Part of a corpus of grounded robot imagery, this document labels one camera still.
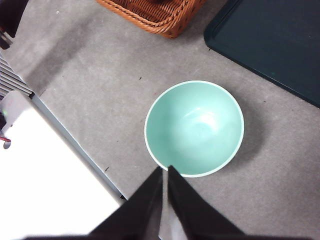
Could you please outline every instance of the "orange wicker basket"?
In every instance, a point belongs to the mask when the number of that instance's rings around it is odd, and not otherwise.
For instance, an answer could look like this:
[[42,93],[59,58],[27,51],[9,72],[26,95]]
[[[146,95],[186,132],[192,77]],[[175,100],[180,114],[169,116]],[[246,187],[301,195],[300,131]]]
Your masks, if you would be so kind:
[[143,30],[175,39],[206,0],[96,0]]

